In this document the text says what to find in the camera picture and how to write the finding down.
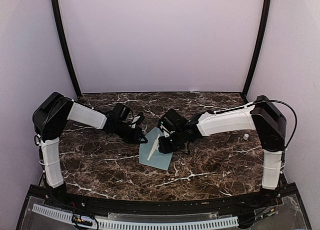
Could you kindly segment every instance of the black metal pole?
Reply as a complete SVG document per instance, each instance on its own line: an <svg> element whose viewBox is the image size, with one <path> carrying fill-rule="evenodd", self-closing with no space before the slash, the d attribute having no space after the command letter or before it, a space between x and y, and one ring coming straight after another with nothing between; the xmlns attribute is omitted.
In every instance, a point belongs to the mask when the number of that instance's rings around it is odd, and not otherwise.
<svg viewBox="0 0 320 230"><path fill-rule="evenodd" d="M257 62L259 59L259 54L260 54L260 50L261 50L261 46L262 46L262 42L264 40L264 35L265 35L265 30L266 30L270 2L271 2L271 0L264 0L263 1L264 5L262 7L262 14L261 14L260 26L259 26L259 30L258 30L258 36L256 38L255 47L254 47L253 56L252 56L250 68L248 71L248 75L246 77L245 84L243 87L244 89L241 93L244 98L247 97L247 94L249 92L250 85L251 85L252 79L254 77Z"/></svg>
<svg viewBox="0 0 320 230"><path fill-rule="evenodd" d="M64 26L62 24L62 19L61 19L61 13L59 9L59 1L58 0L51 0L52 2L52 8L53 8L53 13L54 13L54 19L55 19L55 24L56 24L56 29L58 31L59 39L60 39L60 44L64 56L64 60L66 63L66 66L68 68L68 72L70 75L70 79L74 88L74 91L79 98L82 93L79 87L79 83L76 77L75 69L74 66L72 65L68 45L67 45L67 40L65 36L65 31L64 31Z"/></svg>

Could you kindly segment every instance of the robotic arm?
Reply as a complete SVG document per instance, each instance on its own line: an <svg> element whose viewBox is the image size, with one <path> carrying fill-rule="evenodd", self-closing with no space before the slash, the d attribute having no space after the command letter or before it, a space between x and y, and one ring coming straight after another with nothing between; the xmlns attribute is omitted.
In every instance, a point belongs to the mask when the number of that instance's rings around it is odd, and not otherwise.
<svg viewBox="0 0 320 230"><path fill-rule="evenodd" d="M138 126L145 118L143 113L126 123L130 112L131 109L117 103L113 110L102 113L54 92L32 116L37 134L35 143L40 146L39 155L43 161L47 183L53 188L64 183L60 169L59 137L68 120L104 130L106 133L117 134L126 143L148 142Z"/></svg>
<svg viewBox="0 0 320 230"><path fill-rule="evenodd" d="M287 121L268 100L259 96L255 103L196 114L190 120L170 109L158 122L158 127L164 132L164 136L159 138L159 151L175 152L189 141L216 133L256 129L264 152L262 188L274 190L284 161Z"/></svg>

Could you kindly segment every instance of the marble table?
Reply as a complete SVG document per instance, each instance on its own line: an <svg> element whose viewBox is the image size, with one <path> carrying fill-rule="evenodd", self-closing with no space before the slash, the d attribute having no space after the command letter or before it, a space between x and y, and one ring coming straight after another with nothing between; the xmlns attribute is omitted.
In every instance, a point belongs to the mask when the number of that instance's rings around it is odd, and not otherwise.
<svg viewBox="0 0 320 230"><path fill-rule="evenodd" d="M78 101L101 111L124 103L134 113L144 113L141 127L146 132L170 108L189 118L243 104L238 93L203 92L85 94ZM68 192L100 198L183 201L235 196L259 191L263 174L258 135L248 130L190 143L191 154L174 153L168 171L140 164L138 145L72 121L60 138L59 150Z"/></svg>

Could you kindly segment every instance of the white wall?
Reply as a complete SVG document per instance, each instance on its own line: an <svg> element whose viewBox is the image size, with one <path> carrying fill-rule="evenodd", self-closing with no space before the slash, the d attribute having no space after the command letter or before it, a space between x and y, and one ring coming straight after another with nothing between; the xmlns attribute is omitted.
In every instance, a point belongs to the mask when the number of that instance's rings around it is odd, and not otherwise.
<svg viewBox="0 0 320 230"><path fill-rule="evenodd" d="M242 91L263 0L60 0L81 90Z"/></svg>
<svg viewBox="0 0 320 230"><path fill-rule="evenodd" d="M0 0L0 229L16 228L41 168L32 114L53 92L74 97L50 0Z"/></svg>
<svg viewBox="0 0 320 230"><path fill-rule="evenodd" d="M260 94L286 101L297 112L285 173L297 183L314 229L320 229L320 0L271 0L248 99ZM294 119L285 113L289 135Z"/></svg>

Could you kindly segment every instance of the small white cap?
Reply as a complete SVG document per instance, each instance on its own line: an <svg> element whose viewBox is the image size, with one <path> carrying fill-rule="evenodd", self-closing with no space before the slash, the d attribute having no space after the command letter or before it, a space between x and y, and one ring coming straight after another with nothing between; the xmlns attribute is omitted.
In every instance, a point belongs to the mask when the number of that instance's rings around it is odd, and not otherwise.
<svg viewBox="0 0 320 230"><path fill-rule="evenodd" d="M243 139L248 140L248 138L249 138L249 134L244 134Z"/></svg>

